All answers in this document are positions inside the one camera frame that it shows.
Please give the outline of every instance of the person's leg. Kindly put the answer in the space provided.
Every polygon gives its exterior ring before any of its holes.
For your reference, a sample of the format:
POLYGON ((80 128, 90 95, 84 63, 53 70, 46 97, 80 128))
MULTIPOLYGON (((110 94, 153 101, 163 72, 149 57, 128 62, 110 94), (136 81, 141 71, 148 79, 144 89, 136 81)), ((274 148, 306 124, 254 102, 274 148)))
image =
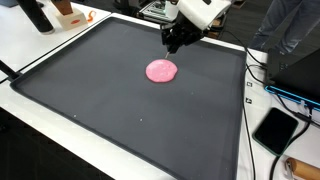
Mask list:
POLYGON ((320 0, 303 0, 276 49, 291 53, 320 22, 320 0))
POLYGON ((302 0, 273 0, 259 30, 253 37, 249 48, 262 50, 269 36, 280 26, 286 17, 302 0))

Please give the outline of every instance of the white table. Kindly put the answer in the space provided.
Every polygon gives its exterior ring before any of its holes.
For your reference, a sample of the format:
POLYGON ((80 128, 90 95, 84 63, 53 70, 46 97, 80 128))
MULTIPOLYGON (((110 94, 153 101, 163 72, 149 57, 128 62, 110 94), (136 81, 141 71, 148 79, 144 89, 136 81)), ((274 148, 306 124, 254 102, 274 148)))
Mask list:
MULTIPOLYGON (((54 16, 57 9, 51 1, 40 0, 40 2, 45 5, 42 10, 55 28, 55 32, 51 35, 41 35, 20 6, 13 8, 0 6, 0 60, 15 71, 111 14, 107 11, 73 3, 72 6, 82 11, 86 17, 91 10, 97 14, 87 26, 64 31, 54 16)), ((4 73, 0 72, 0 81, 6 77, 4 73)))
MULTIPOLYGON (((142 20, 133 19, 118 14, 112 14, 111 17, 112 16, 153 28, 159 28, 158 25, 142 20)), ((221 41, 208 38, 205 38, 204 41, 228 48, 243 50, 242 47, 221 41)), ((57 50, 49 53, 22 72, 26 72, 28 69, 45 60, 56 51, 57 50)), ((253 50, 252 53, 258 60, 266 60, 266 54, 253 50)), ((250 57, 248 57, 247 61, 248 64, 254 63, 250 57)), ((258 75, 258 78, 262 78, 262 72, 254 69, 253 71, 258 75)), ((245 92, 245 97, 253 100, 253 104, 246 104, 249 130, 252 133, 256 129, 257 125, 262 121, 263 116, 267 113, 270 107, 274 106, 280 109, 283 108, 275 98, 263 90, 260 84, 252 80, 249 74, 247 74, 246 80, 253 83, 253 87, 246 87, 245 92)), ((9 84, 9 81, 6 81, 0 85, 0 106, 3 109, 12 113, 25 123, 64 146, 74 154, 80 156, 109 176, 115 179, 173 179, 173 177, 171 177, 169 174, 154 167, 148 162, 132 155, 125 150, 120 149, 118 146, 74 124, 68 119, 15 93, 9 87, 9 84)), ((289 103, 287 101, 285 102, 291 108, 297 108, 294 103, 289 103)), ((286 151, 286 155, 293 156, 297 159, 319 167, 320 159, 317 157, 318 152, 320 152, 320 142, 317 141, 317 137, 320 137, 319 129, 310 127, 310 130, 303 137, 298 139, 296 143, 292 144, 292 146, 286 151)), ((269 170, 274 156, 253 140, 252 148, 256 163, 257 180, 268 179, 269 170)), ((240 135, 237 176, 237 179, 241 180, 252 179, 252 165, 244 120, 240 135)), ((275 173, 275 180, 276 179, 285 179, 283 166, 277 167, 275 173)))

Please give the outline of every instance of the pink dough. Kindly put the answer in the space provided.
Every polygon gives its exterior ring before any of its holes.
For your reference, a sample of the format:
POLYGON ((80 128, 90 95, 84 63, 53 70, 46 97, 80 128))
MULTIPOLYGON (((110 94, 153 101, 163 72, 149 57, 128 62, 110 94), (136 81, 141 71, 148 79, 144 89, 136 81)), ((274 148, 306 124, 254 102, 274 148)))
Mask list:
POLYGON ((146 68, 147 77, 153 82, 169 82, 176 75, 178 68, 171 61, 158 59, 146 68))

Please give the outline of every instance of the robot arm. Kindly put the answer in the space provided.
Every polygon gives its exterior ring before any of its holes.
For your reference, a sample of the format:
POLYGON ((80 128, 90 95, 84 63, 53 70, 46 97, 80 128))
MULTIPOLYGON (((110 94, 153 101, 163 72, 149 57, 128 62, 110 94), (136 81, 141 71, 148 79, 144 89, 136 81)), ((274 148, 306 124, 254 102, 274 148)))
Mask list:
POLYGON ((163 45, 167 46, 169 53, 174 54, 181 46, 202 39, 203 31, 230 5, 231 0, 179 0, 179 13, 175 21, 161 25, 163 45))

